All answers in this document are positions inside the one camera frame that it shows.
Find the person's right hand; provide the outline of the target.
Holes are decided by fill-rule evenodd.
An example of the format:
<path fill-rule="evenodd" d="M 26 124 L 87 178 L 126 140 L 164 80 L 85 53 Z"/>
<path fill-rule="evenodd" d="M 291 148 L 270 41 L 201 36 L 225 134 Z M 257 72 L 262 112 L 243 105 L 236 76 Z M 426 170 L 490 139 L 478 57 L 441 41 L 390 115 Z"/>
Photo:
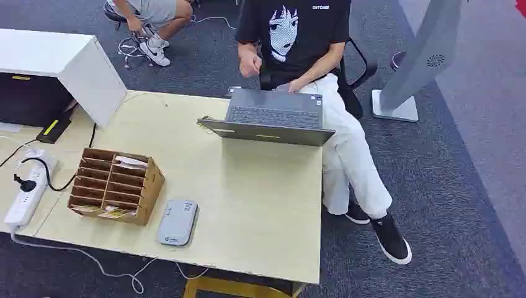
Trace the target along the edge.
<path fill-rule="evenodd" d="M 239 70 L 244 78 L 259 75 L 261 65 L 262 60 L 256 53 L 246 52 L 239 56 Z"/>

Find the person's left hand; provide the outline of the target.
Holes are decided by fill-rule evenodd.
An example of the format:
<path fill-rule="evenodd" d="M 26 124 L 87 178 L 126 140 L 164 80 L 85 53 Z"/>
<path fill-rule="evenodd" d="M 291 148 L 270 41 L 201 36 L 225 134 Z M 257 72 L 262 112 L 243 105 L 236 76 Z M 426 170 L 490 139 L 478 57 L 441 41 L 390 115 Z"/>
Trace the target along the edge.
<path fill-rule="evenodd" d="M 290 81 L 287 86 L 288 86 L 288 89 L 287 91 L 288 92 L 291 92 L 291 93 L 297 93 L 299 92 L 302 88 L 304 88 L 305 86 L 307 86 L 309 84 L 309 81 L 308 80 L 305 80 L 304 78 L 298 78 L 298 79 L 294 79 L 292 81 Z"/>

